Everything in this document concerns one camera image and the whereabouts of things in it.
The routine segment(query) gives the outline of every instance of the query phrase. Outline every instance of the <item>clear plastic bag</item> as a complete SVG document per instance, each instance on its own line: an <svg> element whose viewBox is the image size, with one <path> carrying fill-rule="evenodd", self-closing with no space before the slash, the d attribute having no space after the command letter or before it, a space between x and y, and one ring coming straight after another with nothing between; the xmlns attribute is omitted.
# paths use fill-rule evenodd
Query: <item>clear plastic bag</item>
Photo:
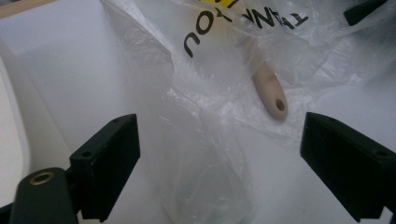
<svg viewBox="0 0 396 224"><path fill-rule="evenodd" d="M222 3L232 1L102 1L123 45L120 60L145 71L125 85L174 223L239 223L248 216L248 168L236 126L297 149L305 112L319 96L381 76L396 60L394 1L352 27L343 12L355 1L240 0L231 8ZM147 48L156 40L128 20L139 21L169 54ZM268 114L251 81L262 63L286 93L284 121Z"/></svg>

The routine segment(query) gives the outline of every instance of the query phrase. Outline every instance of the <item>plastic wrap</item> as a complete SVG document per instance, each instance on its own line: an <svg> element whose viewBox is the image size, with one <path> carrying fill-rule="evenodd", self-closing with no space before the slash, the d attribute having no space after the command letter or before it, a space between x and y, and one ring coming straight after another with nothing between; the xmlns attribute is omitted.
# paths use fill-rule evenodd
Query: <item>plastic wrap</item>
<svg viewBox="0 0 396 224"><path fill-rule="evenodd" d="M353 27L343 12L355 1L224 2L232 1L103 0L124 49L120 60L145 71L125 85L174 223L240 223L248 216L248 169L236 126L297 149L304 114L323 93L381 76L396 60L394 1ZM157 40L168 53L148 48L161 48ZM268 114L251 81L264 62L286 93L284 121Z"/></svg>

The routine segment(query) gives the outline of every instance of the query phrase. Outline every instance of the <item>white plastic bag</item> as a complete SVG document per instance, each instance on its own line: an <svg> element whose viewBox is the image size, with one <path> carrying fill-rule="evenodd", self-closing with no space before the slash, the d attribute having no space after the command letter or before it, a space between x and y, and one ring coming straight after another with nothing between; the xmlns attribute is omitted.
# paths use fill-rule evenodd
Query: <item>white plastic bag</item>
<svg viewBox="0 0 396 224"><path fill-rule="evenodd" d="M103 2L124 48L120 60L146 71L125 85L174 223L239 223L248 216L248 170L235 126L297 149L304 114L321 94L380 76L396 60L391 1L353 27L343 17L353 1L240 0L232 8L223 1ZM131 29L133 19L170 54L147 48L155 40ZM263 62L286 93L285 121L266 112L251 81Z"/></svg>

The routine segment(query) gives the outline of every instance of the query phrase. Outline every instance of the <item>plastic bag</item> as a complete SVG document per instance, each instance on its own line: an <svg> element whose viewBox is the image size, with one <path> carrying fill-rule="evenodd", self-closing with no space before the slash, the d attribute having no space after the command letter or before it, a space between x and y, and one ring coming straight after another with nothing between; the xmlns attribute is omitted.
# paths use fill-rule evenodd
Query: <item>plastic bag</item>
<svg viewBox="0 0 396 224"><path fill-rule="evenodd" d="M170 52L147 49L155 40L136 37L142 32L127 23L112 25L125 49L120 60L147 71L127 77L126 85L138 102L142 147L174 223L239 223L249 214L248 170L235 126L297 148L304 114L320 95L380 76L396 60L391 1L353 27L343 12L354 1L103 2L115 10L113 22L116 15L134 18ZM143 61L131 56L136 48ZM288 98L285 121L266 112L251 81L264 62Z"/></svg>

